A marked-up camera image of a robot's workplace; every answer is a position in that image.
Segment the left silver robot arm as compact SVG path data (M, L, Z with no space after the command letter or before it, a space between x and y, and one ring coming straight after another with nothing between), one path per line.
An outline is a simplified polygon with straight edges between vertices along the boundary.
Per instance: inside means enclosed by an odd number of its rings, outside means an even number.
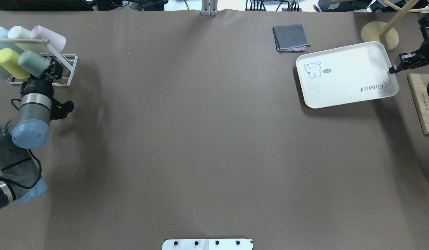
M62 74L61 63L51 59L40 76L24 81L17 117L0 126L0 209L46 192L41 162L32 149L45 144L51 121L66 118L74 109L72 101L61 103L54 98L52 84Z

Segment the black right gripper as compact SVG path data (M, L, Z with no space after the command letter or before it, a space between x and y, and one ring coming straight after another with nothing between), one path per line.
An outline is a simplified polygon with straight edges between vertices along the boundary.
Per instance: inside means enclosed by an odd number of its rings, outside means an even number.
M407 69L415 69L429 65L429 39L423 41L419 49L411 53L399 55L399 64L389 68L389 74L399 73Z

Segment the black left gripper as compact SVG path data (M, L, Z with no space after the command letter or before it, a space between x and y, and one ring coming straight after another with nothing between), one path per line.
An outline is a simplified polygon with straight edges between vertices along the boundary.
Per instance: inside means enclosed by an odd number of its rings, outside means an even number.
M40 77L30 76L22 83L20 109L26 105L38 105L48 110L50 121L65 119L74 109L73 101L61 103L54 98L54 80L62 78L64 67L51 59L48 68Z

